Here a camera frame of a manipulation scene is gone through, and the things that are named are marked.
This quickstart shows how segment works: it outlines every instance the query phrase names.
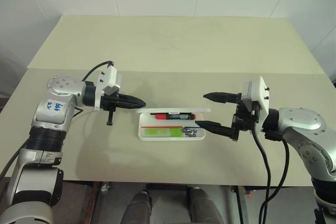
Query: table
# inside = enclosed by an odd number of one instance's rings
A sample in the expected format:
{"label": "table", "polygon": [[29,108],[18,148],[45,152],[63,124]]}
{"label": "table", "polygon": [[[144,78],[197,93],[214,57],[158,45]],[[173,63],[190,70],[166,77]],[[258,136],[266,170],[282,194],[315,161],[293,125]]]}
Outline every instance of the table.
{"label": "table", "polygon": [[[195,25],[202,29],[193,30]],[[176,31],[178,40],[173,36]],[[241,92],[245,81],[261,73],[271,88],[271,108],[310,108],[330,127],[336,125],[334,87],[286,19],[65,16],[0,114],[0,132],[5,136],[1,141],[6,145],[0,149],[0,164],[27,138],[49,78],[67,74],[81,79],[87,72],[82,69],[108,59],[116,59],[122,74],[121,93],[143,99],[148,108],[211,108],[211,113],[204,114],[206,120],[230,125],[235,105],[211,102],[203,94]],[[74,119],[60,165],[66,180],[266,184],[262,157],[248,132],[242,132],[238,142],[212,133],[203,141],[146,142],[137,137],[139,115],[135,110],[117,109],[112,127],[106,126],[107,116],[101,111]],[[281,143],[260,138],[275,186],[285,152]],[[310,177],[293,148],[290,154],[284,185],[310,186]]]}

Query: black cable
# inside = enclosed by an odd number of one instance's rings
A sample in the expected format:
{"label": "black cable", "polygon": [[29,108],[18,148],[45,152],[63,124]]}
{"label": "black cable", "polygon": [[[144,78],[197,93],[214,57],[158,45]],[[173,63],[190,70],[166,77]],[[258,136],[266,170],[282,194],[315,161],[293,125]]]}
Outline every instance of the black cable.
{"label": "black cable", "polygon": [[76,114],[74,114],[74,116],[72,118],[74,118],[76,115],[80,114],[83,112],[82,109],[78,108],[78,107],[75,107],[76,110],[78,110],[78,112]]}
{"label": "black cable", "polygon": [[84,78],[82,79],[82,81],[85,81],[88,77],[89,77],[89,75],[90,74],[92,74],[92,72],[94,72],[97,68],[99,68],[99,67],[101,67],[101,66],[104,66],[104,65],[108,65],[108,67],[109,66],[113,66],[113,61],[110,61],[110,60],[108,60],[108,61],[104,61],[104,62],[102,62],[101,64],[98,64],[98,65],[96,65],[94,68],[92,68],[85,76],[84,76]]}
{"label": "black cable", "polygon": [[265,207],[265,204],[266,202],[270,202],[277,194],[278,192],[280,191],[280,189],[282,188],[282,185],[284,184],[285,182],[285,179],[286,179],[286,176],[287,176],[287,171],[288,171],[288,167],[289,167],[289,148],[288,148],[288,144],[287,142],[282,139],[281,140],[282,143],[284,144],[284,147],[285,147],[285,156],[286,156],[286,159],[285,159],[285,166],[283,168],[283,173],[282,173],[282,177],[281,177],[281,180],[279,182],[279,185],[277,186],[277,188],[275,189],[275,191],[272,193],[271,196],[269,196],[269,198],[267,200],[265,200],[263,202],[263,204],[261,205],[261,208],[263,209]]}
{"label": "black cable", "polygon": [[261,155],[263,156],[262,158],[264,160],[266,171],[267,171],[267,186],[266,186],[266,195],[265,195],[265,202],[266,203],[265,203],[263,208],[262,207],[260,208],[260,212],[259,212],[259,224],[261,224],[261,219],[263,220],[262,224],[265,224],[266,215],[267,215],[267,203],[268,203],[267,199],[269,198],[269,190],[270,190],[270,186],[271,186],[271,171],[270,171],[270,168],[269,168],[267,155],[266,155],[265,150],[262,147],[262,145],[259,141],[258,135],[256,133],[256,125],[257,125],[257,123],[254,123],[254,126],[252,127],[252,136],[253,136],[253,139],[254,139],[256,145],[258,146],[258,148],[261,152]]}
{"label": "black cable", "polygon": [[26,146],[27,141],[25,141],[20,148],[14,153],[14,155],[10,158],[10,160],[7,162],[7,164],[5,165],[4,169],[2,170],[1,174],[0,174],[0,182],[4,179],[4,177],[6,176],[6,173],[8,172],[9,168],[11,167],[12,163],[14,162],[14,160],[16,159],[16,157],[19,155],[20,150],[22,148],[24,148]]}

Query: plastic pencil case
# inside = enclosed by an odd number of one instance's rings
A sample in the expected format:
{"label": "plastic pencil case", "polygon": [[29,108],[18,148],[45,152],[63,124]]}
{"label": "plastic pencil case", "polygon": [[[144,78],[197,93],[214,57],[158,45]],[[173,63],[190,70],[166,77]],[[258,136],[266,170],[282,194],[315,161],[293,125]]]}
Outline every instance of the plastic pencil case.
{"label": "plastic pencil case", "polygon": [[205,138],[205,130],[195,124],[195,120],[203,120],[202,112],[210,112],[210,109],[155,108],[138,109],[137,112],[140,113],[140,140],[197,141]]}

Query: green highlighter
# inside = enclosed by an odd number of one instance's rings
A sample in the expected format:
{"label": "green highlighter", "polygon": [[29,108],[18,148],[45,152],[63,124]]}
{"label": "green highlighter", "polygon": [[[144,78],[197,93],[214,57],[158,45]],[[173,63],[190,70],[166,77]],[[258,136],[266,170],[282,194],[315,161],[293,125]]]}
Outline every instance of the green highlighter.
{"label": "green highlighter", "polygon": [[182,127],[145,128],[143,137],[183,137]]}

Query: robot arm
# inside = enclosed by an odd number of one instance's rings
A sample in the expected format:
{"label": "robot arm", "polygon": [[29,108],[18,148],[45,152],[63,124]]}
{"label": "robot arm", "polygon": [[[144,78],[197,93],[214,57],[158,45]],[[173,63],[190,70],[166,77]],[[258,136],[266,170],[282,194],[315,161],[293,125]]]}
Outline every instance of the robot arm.
{"label": "robot arm", "polygon": [[76,106],[92,106],[109,111],[108,125],[117,107],[145,106],[135,97],[119,94],[121,77],[109,66],[99,75],[97,86],[69,76],[49,80],[48,93],[37,106],[26,147],[20,150],[7,190],[10,207],[0,224],[53,223],[50,206],[62,191],[63,171],[56,168],[62,159],[63,141],[69,131]]}
{"label": "robot arm", "polygon": [[321,115],[299,108],[268,108],[269,88],[263,79],[250,81],[243,92],[209,93],[204,95],[215,102],[236,103],[237,109],[231,127],[221,126],[211,121],[196,121],[200,127],[234,141],[239,131],[257,130],[265,133],[265,138],[274,141],[284,139],[293,146],[301,157],[315,188],[314,196],[320,208],[327,210],[336,219],[336,132],[326,126]]}
{"label": "robot arm", "polygon": [[312,178],[317,204],[336,216],[336,132],[321,115],[303,108],[270,110],[263,131],[271,140],[281,135],[297,151]]}

